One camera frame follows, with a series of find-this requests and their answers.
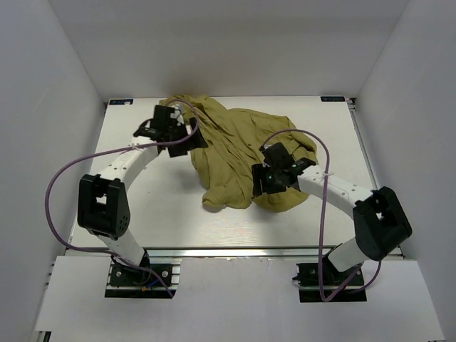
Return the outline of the olive green jacket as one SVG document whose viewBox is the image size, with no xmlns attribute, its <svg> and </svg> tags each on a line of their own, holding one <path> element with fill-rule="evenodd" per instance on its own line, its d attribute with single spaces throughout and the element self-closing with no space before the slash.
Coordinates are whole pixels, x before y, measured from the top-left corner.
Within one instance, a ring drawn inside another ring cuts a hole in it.
<svg viewBox="0 0 456 342">
<path fill-rule="evenodd" d="M 205 189 L 202 205 L 206 210 L 246 209 L 256 204 L 270 212 L 285 212 L 308 199 L 306 193 L 293 188 L 259 197 L 252 194 L 252 165 L 263 160 L 259 151 L 263 142 L 282 143 L 295 159 L 316 159 L 316 143 L 303 133 L 294 132 L 295 125 L 288 117 L 227 109 L 207 95 L 174 95 L 161 100 L 163 105 L 168 103 L 182 105 L 185 120 L 198 118 L 208 145 L 191 152 L 192 165 Z"/>
</svg>

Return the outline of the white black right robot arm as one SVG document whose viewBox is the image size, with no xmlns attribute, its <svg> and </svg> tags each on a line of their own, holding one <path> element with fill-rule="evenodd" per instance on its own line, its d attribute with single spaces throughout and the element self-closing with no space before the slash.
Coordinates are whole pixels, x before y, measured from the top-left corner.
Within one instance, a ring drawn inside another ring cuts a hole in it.
<svg viewBox="0 0 456 342">
<path fill-rule="evenodd" d="M 317 196 L 347 214 L 354 237 L 323 257 L 322 277 L 330 284 L 368 260 L 381 261 L 408 239 L 412 227 L 396 193 L 389 187 L 369 190 L 331 175 L 308 158 L 294 159 L 278 142 L 259 151 L 264 161 L 252 166 L 253 195 L 277 194 L 294 188 Z"/>
</svg>

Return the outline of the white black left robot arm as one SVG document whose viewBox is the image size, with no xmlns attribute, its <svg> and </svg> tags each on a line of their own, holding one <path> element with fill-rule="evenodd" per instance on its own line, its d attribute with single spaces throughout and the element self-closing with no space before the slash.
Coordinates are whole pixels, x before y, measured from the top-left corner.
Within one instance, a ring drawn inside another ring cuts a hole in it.
<svg viewBox="0 0 456 342">
<path fill-rule="evenodd" d="M 186 109 L 194 107 L 184 100 L 156 105 L 150 119 L 133 133 L 127 150 L 95 175 L 84 175 L 79 182 L 77 223 L 101 240 L 113 256 L 126 265 L 126 276 L 134 284 L 150 278 L 145 249 L 129 230 L 128 189 L 138 175 L 163 150 L 170 157 L 206 148 L 197 119 L 197 111 L 184 119 Z"/>
</svg>

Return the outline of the blue label left corner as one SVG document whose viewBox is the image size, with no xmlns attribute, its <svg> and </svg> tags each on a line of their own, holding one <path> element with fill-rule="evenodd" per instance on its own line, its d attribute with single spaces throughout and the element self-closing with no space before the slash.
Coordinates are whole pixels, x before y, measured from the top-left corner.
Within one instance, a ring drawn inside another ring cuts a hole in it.
<svg viewBox="0 0 456 342">
<path fill-rule="evenodd" d="M 111 99 L 108 105 L 132 105 L 133 99 Z"/>
</svg>

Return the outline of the blue label corner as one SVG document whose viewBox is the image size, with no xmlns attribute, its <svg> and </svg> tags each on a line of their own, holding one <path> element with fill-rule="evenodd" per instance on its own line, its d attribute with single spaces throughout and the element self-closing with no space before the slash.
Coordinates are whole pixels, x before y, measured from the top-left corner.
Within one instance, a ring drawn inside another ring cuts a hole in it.
<svg viewBox="0 0 456 342">
<path fill-rule="evenodd" d="M 335 102 L 345 102 L 346 99 L 343 96 L 321 96 L 322 102 L 335 103 Z"/>
<path fill-rule="evenodd" d="M 133 99 L 111 99 L 108 105 L 132 105 Z"/>
</svg>

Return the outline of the blue label right corner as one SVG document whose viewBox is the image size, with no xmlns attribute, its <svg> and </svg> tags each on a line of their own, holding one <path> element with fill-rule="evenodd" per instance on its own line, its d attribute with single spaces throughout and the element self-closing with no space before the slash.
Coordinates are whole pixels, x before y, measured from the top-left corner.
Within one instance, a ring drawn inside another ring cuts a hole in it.
<svg viewBox="0 0 456 342">
<path fill-rule="evenodd" d="M 335 102 L 345 102 L 346 99 L 343 96 L 321 96 L 322 102 L 335 103 Z"/>
</svg>

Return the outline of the aluminium front rail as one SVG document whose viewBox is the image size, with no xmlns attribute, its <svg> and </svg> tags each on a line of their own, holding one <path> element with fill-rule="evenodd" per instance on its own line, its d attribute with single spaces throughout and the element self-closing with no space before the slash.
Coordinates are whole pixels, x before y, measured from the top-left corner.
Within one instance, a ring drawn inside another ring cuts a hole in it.
<svg viewBox="0 0 456 342">
<path fill-rule="evenodd" d="M 145 251 L 151 259 L 316 258 L 318 256 L 318 247 L 145 247 Z"/>
</svg>

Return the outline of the aluminium rail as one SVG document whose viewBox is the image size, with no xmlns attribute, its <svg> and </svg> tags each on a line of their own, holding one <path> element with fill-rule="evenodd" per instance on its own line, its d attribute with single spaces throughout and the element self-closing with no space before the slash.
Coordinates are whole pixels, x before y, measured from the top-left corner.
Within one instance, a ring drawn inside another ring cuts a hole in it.
<svg viewBox="0 0 456 342">
<path fill-rule="evenodd" d="M 363 154 L 363 159 L 364 159 L 364 161 L 366 163 L 366 167 L 368 169 L 368 174 L 369 174 L 371 183 L 375 189 L 378 189 L 378 180 L 377 180 L 375 171 L 374 171 L 372 163 L 371 163 L 371 158 L 368 154 L 368 149 L 367 149 L 365 139 L 363 137 L 363 133 L 361 131 L 361 122 L 358 119 L 358 111 L 356 108 L 356 98 L 347 98 L 346 102 L 347 102 L 348 110 L 349 110 L 349 113 L 351 116 L 351 120 L 353 122 L 354 129 L 355 129 L 355 132 L 356 132 L 356 135 L 358 138 L 358 143 L 360 145 L 361 152 Z"/>
<path fill-rule="evenodd" d="M 318 256 L 318 247 L 145 247 L 145 251 L 151 259 L 316 258 Z"/>
</svg>

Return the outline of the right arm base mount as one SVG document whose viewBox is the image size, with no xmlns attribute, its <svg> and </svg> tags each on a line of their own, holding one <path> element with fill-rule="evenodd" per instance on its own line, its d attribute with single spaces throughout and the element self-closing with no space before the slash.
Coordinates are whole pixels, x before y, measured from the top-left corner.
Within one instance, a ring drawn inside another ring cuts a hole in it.
<svg viewBox="0 0 456 342">
<path fill-rule="evenodd" d="M 299 289 L 301 303 L 322 303 L 318 284 L 318 264 L 297 264 L 297 275 L 292 282 Z M 358 266 L 353 266 L 347 271 L 331 271 L 323 265 L 323 294 L 329 297 L 353 272 L 356 273 L 351 280 L 331 299 L 336 303 L 367 302 L 363 273 Z"/>
</svg>

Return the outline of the aluminium right side rail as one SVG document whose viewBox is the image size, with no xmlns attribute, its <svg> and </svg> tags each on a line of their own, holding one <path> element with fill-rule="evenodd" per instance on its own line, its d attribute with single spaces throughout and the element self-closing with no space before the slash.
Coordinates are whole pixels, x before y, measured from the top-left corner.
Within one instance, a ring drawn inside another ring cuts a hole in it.
<svg viewBox="0 0 456 342">
<path fill-rule="evenodd" d="M 363 159 L 364 159 L 364 161 L 366 163 L 366 167 L 368 169 L 368 174 L 369 174 L 371 183 L 375 189 L 378 189 L 378 180 L 377 180 L 375 171 L 374 171 L 372 163 L 371 163 L 371 158 L 368 154 L 368 149 L 367 149 L 365 139 L 363 137 L 363 133 L 361 131 L 361 122 L 358 119 L 358 111 L 356 108 L 356 98 L 347 98 L 346 102 L 347 102 L 348 110 L 349 110 L 349 113 L 351 116 L 351 120 L 353 122 L 354 129 L 355 129 L 355 132 L 356 132 L 356 135 L 358 138 L 358 143 L 360 145 L 361 152 L 363 154 Z"/>
</svg>

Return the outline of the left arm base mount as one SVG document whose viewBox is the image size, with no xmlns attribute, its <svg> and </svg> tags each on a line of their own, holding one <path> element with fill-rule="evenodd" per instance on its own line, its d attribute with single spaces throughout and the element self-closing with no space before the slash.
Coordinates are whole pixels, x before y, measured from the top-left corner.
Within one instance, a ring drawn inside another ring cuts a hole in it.
<svg viewBox="0 0 456 342">
<path fill-rule="evenodd" d="M 175 294 L 179 284 L 180 263 L 151 261 L 149 267 L 160 276 L 170 292 Z M 114 259 L 110 263 L 105 298 L 171 299 L 171 296 L 155 275 L 133 269 Z"/>
</svg>

